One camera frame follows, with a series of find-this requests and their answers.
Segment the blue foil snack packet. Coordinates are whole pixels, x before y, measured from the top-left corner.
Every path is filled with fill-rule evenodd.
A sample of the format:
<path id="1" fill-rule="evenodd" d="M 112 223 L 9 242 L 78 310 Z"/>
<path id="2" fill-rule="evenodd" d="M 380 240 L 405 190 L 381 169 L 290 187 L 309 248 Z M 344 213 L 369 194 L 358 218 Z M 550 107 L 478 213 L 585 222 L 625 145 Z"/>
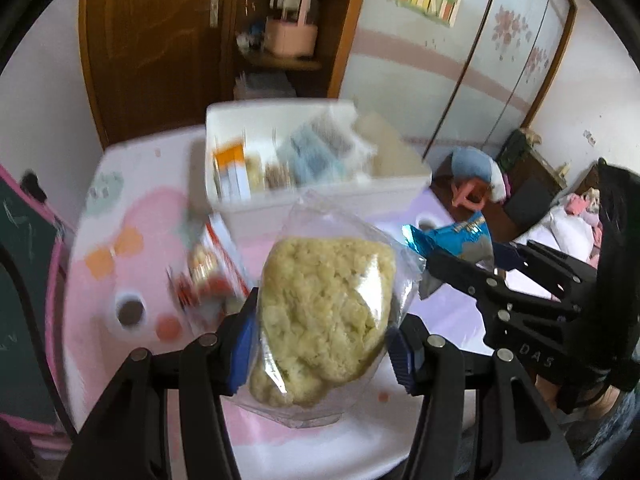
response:
<path id="1" fill-rule="evenodd" d="M 405 224 L 401 228 L 406 245 L 425 260 L 425 268 L 419 285 L 421 300 L 433 295 L 442 280 L 436 278 L 432 269 L 432 257 L 446 252 L 463 261 L 490 268 L 494 262 L 494 248 L 485 217 L 477 211 L 468 220 L 421 230 Z"/>

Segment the red white snack bag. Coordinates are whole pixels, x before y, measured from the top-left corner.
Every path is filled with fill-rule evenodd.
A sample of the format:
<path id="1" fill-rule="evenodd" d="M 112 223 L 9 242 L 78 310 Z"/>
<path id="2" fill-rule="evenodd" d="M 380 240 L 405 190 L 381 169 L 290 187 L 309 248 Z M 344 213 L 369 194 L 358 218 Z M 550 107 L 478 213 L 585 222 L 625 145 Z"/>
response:
<path id="1" fill-rule="evenodd" d="M 169 286 L 194 335 L 216 332 L 238 313 L 253 281 L 218 212 L 210 214 L 180 273 L 167 269 Z"/>

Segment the clear bag rice cracker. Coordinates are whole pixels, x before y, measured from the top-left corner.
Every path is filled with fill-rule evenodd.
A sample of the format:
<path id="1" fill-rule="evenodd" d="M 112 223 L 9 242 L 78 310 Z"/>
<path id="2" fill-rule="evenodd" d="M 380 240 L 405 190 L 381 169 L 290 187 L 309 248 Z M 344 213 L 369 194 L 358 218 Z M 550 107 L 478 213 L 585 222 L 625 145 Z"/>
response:
<path id="1" fill-rule="evenodd" d="M 304 194 L 262 267 L 252 360 L 233 402 L 288 428 L 337 422 L 378 369 L 424 269 L 395 237 Z"/>

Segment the pink plastic stool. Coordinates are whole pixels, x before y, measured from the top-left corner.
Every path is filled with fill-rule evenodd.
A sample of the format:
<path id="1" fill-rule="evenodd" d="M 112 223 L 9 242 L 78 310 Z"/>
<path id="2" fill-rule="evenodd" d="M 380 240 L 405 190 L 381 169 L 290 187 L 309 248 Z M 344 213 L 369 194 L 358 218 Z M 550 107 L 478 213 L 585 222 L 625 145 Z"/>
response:
<path id="1" fill-rule="evenodd" d="M 451 188 L 451 205 L 470 211 L 481 211 L 490 196 L 489 184 L 479 178 L 453 180 Z"/>

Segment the blue plush cushion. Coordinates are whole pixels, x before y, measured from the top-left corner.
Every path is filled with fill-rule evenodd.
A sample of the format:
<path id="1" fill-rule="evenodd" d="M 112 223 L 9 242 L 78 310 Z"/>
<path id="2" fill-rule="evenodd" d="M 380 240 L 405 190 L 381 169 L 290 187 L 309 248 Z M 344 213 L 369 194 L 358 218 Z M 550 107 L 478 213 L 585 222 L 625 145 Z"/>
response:
<path id="1" fill-rule="evenodd" d="M 498 164 L 485 152 L 472 146 L 458 146 L 451 154 L 454 180 L 462 182 L 477 178 L 489 186 L 489 197 L 494 203 L 506 199 L 506 185 Z"/>

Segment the clear printed snack bag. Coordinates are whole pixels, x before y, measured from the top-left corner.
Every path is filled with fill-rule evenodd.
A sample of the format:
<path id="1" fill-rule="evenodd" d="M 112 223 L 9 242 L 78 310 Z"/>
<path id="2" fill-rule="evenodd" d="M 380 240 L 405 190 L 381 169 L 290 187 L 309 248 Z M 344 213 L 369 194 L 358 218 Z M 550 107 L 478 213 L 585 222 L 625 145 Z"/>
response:
<path id="1" fill-rule="evenodd" d="M 332 110 L 311 119 L 316 135 L 340 163 L 343 174 L 351 178 L 370 176 L 378 148 L 364 140 L 351 125 L 337 120 Z"/>

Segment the light blue snack bag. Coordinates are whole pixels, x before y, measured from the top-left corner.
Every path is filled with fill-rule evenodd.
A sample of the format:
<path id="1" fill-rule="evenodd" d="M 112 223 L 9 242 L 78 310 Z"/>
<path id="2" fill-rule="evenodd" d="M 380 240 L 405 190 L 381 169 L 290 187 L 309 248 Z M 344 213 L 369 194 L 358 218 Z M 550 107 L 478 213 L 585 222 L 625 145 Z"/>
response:
<path id="1" fill-rule="evenodd" d="M 298 186 L 328 184 L 346 179 L 340 163 L 314 132 L 311 124 L 296 129 L 277 148 L 279 162 L 287 162 Z"/>

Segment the brown nut snack pack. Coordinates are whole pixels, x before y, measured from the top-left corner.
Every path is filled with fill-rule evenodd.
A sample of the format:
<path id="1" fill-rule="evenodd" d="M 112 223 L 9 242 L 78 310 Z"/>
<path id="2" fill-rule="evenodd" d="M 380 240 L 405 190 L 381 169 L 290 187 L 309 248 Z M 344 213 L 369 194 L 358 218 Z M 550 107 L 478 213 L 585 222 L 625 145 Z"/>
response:
<path id="1" fill-rule="evenodd" d="M 265 166 L 265 186 L 270 191 L 286 190 L 294 185 L 287 162 L 270 162 Z"/>

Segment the orange white snack packet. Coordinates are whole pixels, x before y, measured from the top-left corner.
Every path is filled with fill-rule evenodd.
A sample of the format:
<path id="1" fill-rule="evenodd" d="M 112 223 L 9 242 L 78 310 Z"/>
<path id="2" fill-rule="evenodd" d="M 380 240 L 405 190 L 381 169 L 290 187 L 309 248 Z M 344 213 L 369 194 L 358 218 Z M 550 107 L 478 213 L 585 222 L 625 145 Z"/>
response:
<path id="1" fill-rule="evenodd" d="M 213 154 L 219 198 L 223 202 L 250 199 L 250 181 L 242 141 L 216 148 Z"/>

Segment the white plastic storage bin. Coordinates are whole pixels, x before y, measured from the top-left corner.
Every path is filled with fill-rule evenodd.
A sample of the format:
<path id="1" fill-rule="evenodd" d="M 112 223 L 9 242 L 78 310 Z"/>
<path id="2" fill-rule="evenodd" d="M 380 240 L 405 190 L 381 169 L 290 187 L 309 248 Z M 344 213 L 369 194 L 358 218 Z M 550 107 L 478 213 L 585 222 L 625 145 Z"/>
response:
<path id="1" fill-rule="evenodd" d="M 205 188 L 236 238 L 280 230 L 314 191 L 360 217 L 405 209 L 432 170 L 378 113 L 349 100 L 249 100 L 206 110 Z"/>

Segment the yellow cookie snack pack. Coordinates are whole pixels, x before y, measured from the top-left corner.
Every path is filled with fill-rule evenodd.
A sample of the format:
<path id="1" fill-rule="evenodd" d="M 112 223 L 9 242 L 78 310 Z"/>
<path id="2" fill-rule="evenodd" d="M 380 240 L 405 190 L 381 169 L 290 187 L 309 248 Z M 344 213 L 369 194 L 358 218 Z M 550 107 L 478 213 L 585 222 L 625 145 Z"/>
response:
<path id="1" fill-rule="evenodd" d="M 261 193 L 265 189 L 265 171 L 262 159 L 258 155 L 247 155 L 245 159 L 248 183 L 252 194 Z"/>

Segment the pink storage basket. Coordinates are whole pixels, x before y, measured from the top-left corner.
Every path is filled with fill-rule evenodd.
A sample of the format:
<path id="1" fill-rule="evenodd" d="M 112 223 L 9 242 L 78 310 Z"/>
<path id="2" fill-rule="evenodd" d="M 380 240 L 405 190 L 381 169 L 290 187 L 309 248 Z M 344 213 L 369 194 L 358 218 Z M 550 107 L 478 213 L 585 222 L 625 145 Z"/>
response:
<path id="1" fill-rule="evenodd" d="M 269 0 L 264 49 L 277 58 L 311 58 L 318 36 L 316 0 Z"/>

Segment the wooden corner shelf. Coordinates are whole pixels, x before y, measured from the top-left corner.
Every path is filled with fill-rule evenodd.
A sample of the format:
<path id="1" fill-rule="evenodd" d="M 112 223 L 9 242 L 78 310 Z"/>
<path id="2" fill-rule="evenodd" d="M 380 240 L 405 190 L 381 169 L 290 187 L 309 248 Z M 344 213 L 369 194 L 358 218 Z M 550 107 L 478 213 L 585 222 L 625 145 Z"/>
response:
<path id="1" fill-rule="evenodd" d="M 235 79 L 280 72 L 301 98 L 335 99 L 363 0 L 222 0 L 221 97 Z"/>

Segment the brown wooden door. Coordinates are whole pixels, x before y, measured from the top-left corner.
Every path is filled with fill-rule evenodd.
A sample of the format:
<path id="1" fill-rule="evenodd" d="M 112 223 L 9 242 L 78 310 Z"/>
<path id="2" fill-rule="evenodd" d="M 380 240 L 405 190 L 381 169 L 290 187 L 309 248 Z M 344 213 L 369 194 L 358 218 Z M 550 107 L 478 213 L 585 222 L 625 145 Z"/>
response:
<path id="1" fill-rule="evenodd" d="M 201 125 L 222 98 L 224 0 L 79 0 L 82 72 L 103 146 Z"/>

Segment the green chalkboard pink frame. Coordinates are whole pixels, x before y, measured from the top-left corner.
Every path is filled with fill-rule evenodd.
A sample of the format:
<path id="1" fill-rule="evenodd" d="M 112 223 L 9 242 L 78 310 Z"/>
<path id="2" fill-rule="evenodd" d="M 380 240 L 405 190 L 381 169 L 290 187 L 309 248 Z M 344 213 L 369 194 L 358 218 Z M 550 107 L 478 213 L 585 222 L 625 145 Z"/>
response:
<path id="1" fill-rule="evenodd" d="M 1 171 L 1 417 L 32 434 L 76 436 L 55 351 L 63 240 L 53 214 Z"/>

